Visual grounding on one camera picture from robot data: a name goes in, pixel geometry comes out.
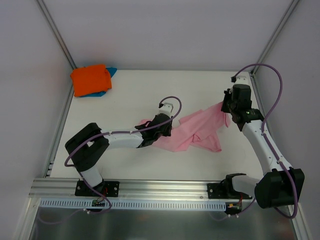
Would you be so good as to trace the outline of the pink t-shirt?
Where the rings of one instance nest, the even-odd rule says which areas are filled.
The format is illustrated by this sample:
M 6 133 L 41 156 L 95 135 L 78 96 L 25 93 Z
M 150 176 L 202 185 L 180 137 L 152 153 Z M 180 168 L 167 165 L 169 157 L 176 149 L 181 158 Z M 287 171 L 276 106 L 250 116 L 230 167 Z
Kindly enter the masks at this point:
M 198 110 L 179 119 L 179 126 L 171 131 L 171 136 L 162 136 L 152 146 L 169 152 L 184 152 L 190 146 L 213 153 L 222 151 L 217 131 L 229 127 L 231 120 L 222 112 L 223 103 L 219 102 L 205 110 Z

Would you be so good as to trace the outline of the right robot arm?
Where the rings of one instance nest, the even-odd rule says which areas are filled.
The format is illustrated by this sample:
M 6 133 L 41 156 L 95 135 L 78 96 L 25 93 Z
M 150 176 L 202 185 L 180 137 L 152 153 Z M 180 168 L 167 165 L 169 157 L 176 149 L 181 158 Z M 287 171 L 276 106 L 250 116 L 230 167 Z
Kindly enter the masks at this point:
M 252 196 L 262 209 L 292 205 L 296 212 L 305 175 L 300 168 L 293 168 L 276 147 L 260 110 L 252 108 L 250 86 L 234 84 L 225 90 L 221 110 L 231 114 L 232 121 L 249 141 L 263 173 L 261 179 L 244 173 L 228 174 L 223 193 L 231 199 L 240 193 Z

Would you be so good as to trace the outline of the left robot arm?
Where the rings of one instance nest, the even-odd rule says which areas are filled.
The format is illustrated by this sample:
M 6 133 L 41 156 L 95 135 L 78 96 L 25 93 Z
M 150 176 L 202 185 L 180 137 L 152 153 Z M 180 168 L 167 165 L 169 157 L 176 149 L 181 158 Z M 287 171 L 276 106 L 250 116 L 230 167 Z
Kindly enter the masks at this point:
M 171 136 L 172 117 L 165 113 L 155 115 L 153 120 L 130 130 L 118 130 L 103 135 L 102 129 L 93 122 L 85 126 L 65 143 L 65 149 L 93 196 L 106 196 L 108 185 L 103 180 L 97 162 L 106 150 L 119 148 L 144 148 L 160 137 Z

